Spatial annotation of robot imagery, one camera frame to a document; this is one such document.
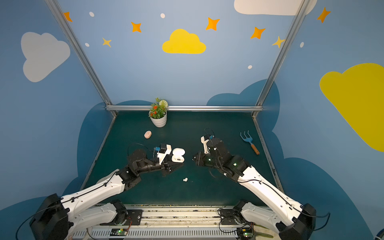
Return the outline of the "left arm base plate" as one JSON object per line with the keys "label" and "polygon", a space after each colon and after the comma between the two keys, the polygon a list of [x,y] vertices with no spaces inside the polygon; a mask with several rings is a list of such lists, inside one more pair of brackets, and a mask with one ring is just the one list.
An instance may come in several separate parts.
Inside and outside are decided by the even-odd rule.
{"label": "left arm base plate", "polygon": [[141,224],[143,210],[128,209],[127,213],[120,217],[117,215],[112,222],[100,224],[100,226],[139,226]]}

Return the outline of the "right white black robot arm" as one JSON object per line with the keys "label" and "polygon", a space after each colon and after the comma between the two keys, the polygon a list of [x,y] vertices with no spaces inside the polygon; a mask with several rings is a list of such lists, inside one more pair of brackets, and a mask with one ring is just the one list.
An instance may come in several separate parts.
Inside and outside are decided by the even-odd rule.
{"label": "right white black robot arm", "polygon": [[201,137],[204,151],[193,156],[196,165],[217,169],[247,188],[267,207],[241,202],[236,210],[242,218],[277,233],[282,240],[308,240],[316,228],[316,210],[291,199],[267,181],[250,163],[232,155],[219,138]]}

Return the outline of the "pink earbud charging case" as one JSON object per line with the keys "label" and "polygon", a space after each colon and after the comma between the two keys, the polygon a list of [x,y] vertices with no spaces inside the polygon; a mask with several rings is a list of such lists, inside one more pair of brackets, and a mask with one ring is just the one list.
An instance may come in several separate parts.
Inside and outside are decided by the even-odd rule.
{"label": "pink earbud charging case", "polygon": [[145,134],[144,134],[145,139],[149,139],[151,136],[152,136],[152,132],[151,131],[146,131]]}

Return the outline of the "white glove on table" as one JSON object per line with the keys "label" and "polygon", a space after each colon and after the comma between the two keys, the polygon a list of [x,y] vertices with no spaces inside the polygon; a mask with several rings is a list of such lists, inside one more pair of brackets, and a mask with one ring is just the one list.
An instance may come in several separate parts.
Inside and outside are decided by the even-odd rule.
{"label": "white glove on table", "polygon": [[110,173],[109,175],[107,175],[106,177],[99,179],[99,180],[96,182],[96,184],[99,184],[99,183],[105,183],[108,179],[110,179],[110,178],[111,178],[113,175],[115,175],[118,171],[119,171],[119,169],[116,169],[115,171],[113,171],[112,173]]}

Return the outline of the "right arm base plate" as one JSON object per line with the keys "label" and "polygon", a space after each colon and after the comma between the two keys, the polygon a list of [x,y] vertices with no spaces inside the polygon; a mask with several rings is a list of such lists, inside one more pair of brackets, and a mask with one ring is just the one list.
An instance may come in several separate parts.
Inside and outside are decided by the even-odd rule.
{"label": "right arm base plate", "polygon": [[218,214],[221,218],[222,225],[248,225],[251,222],[247,221],[241,212],[235,209],[218,209]]}

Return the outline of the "aluminium front rail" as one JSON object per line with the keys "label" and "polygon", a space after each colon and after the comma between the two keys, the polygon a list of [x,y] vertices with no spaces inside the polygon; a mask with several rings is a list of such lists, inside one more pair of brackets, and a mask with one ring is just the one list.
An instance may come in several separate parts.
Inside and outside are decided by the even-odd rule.
{"label": "aluminium front rail", "polygon": [[216,223],[218,226],[222,226],[218,210],[215,212],[210,208],[160,208],[143,210],[141,224],[146,222],[166,226],[188,224],[210,226],[214,223]]}

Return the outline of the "right green circuit board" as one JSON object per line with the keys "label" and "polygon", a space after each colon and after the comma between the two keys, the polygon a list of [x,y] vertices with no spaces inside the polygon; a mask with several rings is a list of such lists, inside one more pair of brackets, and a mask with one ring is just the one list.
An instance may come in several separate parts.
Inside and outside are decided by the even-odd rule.
{"label": "right green circuit board", "polygon": [[236,233],[237,240],[251,240],[254,236],[254,231],[252,228],[238,228]]}

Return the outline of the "potted plant white pot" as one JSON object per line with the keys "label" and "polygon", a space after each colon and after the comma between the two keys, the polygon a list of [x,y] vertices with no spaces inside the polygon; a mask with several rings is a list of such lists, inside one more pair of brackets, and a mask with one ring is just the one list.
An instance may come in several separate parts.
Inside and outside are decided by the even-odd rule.
{"label": "potted plant white pot", "polygon": [[156,98],[156,101],[151,104],[149,117],[156,127],[162,128],[166,125],[168,107],[168,102],[159,98]]}

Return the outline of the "green circuit board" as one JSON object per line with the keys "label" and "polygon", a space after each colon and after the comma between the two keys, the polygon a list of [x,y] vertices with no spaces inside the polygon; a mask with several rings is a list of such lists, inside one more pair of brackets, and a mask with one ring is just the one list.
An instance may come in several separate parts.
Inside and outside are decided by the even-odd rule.
{"label": "green circuit board", "polygon": [[125,237],[128,234],[128,229],[112,229],[110,237]]}
{"label": "green circuit board", "polygon": [[236,233],[237,240],[251,240],[254,236],[254,231],[252,228],[238,228]]}

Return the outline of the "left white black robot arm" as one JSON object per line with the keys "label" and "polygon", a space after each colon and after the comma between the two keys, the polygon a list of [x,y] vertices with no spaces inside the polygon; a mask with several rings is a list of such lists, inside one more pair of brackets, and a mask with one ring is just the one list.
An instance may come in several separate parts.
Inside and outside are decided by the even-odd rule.
{"label": "left white black robot arm", "polygon": [[128,164],[82,191],[59,197],[48,196],[30,221],[36,240],[67,240],[74,232],[99,224],[123,225],[129,219],[125,205],[118,200],[96,204],[135,187],[142,173],[162,171],[167,175],[184,164],[185,150],[156,147],[153,159],[142,149],[128,156]]}

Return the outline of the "left green circuit board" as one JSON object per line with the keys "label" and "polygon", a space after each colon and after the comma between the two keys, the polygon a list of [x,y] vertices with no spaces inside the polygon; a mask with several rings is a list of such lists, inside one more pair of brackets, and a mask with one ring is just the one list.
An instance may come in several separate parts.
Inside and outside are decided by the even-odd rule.
{"label": "left green circuit board", "polygon": [[110,237],[125,237],[128,234],[128,229],[112,229]]}

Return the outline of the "aluminium back frame bar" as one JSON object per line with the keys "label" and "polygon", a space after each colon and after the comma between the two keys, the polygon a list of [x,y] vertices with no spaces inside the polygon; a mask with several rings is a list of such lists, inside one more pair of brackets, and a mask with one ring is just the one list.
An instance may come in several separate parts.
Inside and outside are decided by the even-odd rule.
{"label": "aluminium back frame bar", "polygon": [[[107,105],[107,111],[149,111],[151,106]],[[171,112],[261,112],[262,106],[169,106]]]}

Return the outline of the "white earbud charging case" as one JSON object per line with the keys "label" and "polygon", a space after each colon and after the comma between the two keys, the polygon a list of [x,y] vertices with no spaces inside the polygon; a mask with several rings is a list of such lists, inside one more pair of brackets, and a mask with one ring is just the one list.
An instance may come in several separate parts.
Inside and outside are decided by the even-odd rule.
{"label": "white earbud charging case", "polygon": [[183,163],[185,161],[184,154],[185,150],[182,148],[175,148],[172,151],[172,162]]}

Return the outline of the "green white gardening glove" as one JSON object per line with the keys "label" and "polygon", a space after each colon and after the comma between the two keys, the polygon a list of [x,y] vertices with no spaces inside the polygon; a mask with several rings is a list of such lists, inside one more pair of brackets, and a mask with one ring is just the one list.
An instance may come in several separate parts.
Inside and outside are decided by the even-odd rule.
{"label": "green white gardening glove", "polygon": [[279,234],[261,225],[254,224],[253,228],[254,228],[253,240],[281,240],[281,238],[279,237]]}

